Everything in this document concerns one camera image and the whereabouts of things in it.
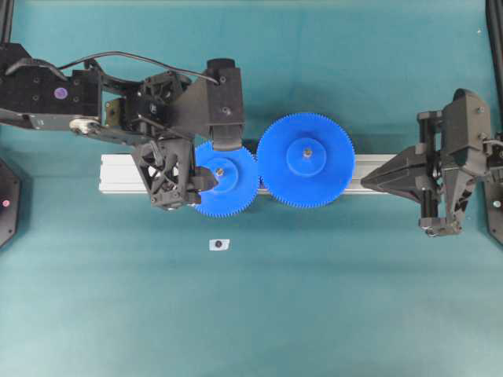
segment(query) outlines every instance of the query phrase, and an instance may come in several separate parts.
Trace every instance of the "gear teeth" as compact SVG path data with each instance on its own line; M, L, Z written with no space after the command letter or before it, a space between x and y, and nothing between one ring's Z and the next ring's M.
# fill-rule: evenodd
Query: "gear teeth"
M291 125L290 125L291 126L290 130L292 130L292 129L295 130L295 126L296 126L296 124L298 124L296 122L298 122L299 117L307 117L307 118L313 117L315 119L323 119L324 121L333 124L341 131L341 135L343 135L343 139L351 147L352 156L350 156L350 157L352 158L352 161L348 160L348 162L352 163L352 171L351 171L351 176L352 176L354 173L354 145L353 145L351 138L349 137L347 132L342 127L340 127L337 123L335 123L333 120L331 120L330 118L328 118L324 115L320 115L320 114L316 114L316 113L300 112L300 113L290 114L290 115L284 116L284 117L278 119L276 122L274 122L266 130L266 132L263 134L263 136L259 142L259 146L257 148L258 161L259 162L263 161L264 158L265 158L265 160L275 159L275 158L276 159L277 158L284 158L284 156L271 156L271 152L277 152L277 151L274 151L274 150L270 151L267 149L264 151L264 140L267 141L268 138L271 137L270 135L272 133L277 132L277 131L275 131L277 128L275 128L274 126L279 122L288 124L288 121L290 119L294 120L294 122L291 123ZM321 200L321 201L314 200L314 201L310 201L310 202L303 202L303 201L299 202L297 200L293 200L291 198L285 197L284 195L276 192L276 190L271 189L271 184L270 184L269 178L264 177L264 171L260 171L259 173L261 175L260 178L262 179L264 186L267 187L267 189L269 190L269 192L273 196L273 198L278 200L279 202L284 203L286 205L289 205L291 207L296 207L296 208L301 208L301 209L322 207L322 206L325 206L325 205L333 202L342 193L342 192L334 192L334 195L328 196L326 199Z
M211 210L207 210L207 208L204 206L204 203L201 203L200 205L195 206L195 209L208 217L212 218L228 218L231 216L234 216L236 214L239 214L241 211L245 210L252 204L253 200L257 196L258 190L259 190L259 172L258 172L258 167L257 167L257 162L255 157L248 151L245 147L242 147L238 151L230 151L230 152L216 152L212 150L211 147L211 142L208 141L206 143L203 143L196 149L196 156L198 153L207 153L208 154L208 149L210 149L209 153L214 153L215 156L225 158L226 153L232 153L229 156L229 159L233 161L238 167L238 171L240 173L245 173L248 174L247 176L239 177L239 181L237 182L237 187L231 189L230 192L225 192L222 193L221 195L229 196L229 199L234 199L234 200L240 200L240 196L244 197L244 201L240 203L239 205L236 205L233 208L230 208L228 211L219 211L219 212L214 212ZM206 161L211 160L211 155L205 156ZM240 183L245 183L248 186L244 187L241 186L239 187L238 185Z

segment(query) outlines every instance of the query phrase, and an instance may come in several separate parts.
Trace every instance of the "large blue gear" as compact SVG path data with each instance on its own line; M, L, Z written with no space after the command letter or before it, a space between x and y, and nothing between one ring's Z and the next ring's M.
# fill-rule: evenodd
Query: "large blue gear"
M196 210L214 218L232 216L248 207L259 189L259 171L253 155L246 149L214 151L211 142L196 149L196 164L211 170L218 184L203 191Z
M299 208L335 200L354 171L354 149L346 132L331 119L311 113L276 121L260 140L257 159L269 192Z

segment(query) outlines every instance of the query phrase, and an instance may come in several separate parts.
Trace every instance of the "metal plate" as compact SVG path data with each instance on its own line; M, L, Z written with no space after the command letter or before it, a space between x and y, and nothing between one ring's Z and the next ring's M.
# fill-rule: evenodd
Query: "metal plate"
M372 170L380 167L395 155L356 155L356 167L353 179L344 190L344 194L381 194L364 188L360 180ZM138 194L146 193L140 175L131 155L101 155L100 185L104 194ZM269 195L267 188L261 186L259 194Z
M20 180L0 159L0 247L16 234L19 197Z
M496 240L503 243L503 185L484 183L484 192L487 228Z

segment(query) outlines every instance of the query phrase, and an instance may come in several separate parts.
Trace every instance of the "black wire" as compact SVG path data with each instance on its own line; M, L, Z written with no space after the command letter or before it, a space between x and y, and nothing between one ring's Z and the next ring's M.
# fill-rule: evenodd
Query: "black wire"
M99 57L128 57L130 59L135 59L135 60L139 60L139 61L145 61L147 63L155 64L155 65L157 65L159 67L165 68L168 71L173 71L173 72L181 73L183 75L191 75L191 76L201 77L202 79L211 81L214 84L218 85L218 81L215 80L215 79L213 79L210 76L202 75L200 73L197 73L197 72L194 72L194 71L190 71L188 69L176 68L176 67L173 67L171 65L168 65L168 64L165 64L165 63L161 63L158 60L150 59L149 57L141 57L140 55L135 55L133 53L124 53L122 51L107 51L106 53L94 53L92 55L89 55L88 57L82 57L82 58L80 58L78 60L72 61L71 63L62 65L61 67L58 67L58 69L64 70L66 68L73 67L74 65L77 65L77 64L80 64L80 63L84 63L87 60L97 59Z

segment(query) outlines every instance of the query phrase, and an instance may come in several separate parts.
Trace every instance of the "black bracket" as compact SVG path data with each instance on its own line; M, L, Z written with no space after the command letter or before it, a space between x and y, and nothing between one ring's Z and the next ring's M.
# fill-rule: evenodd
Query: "black bracket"
M16 234L20 187L20 179L0 159L0 247Z

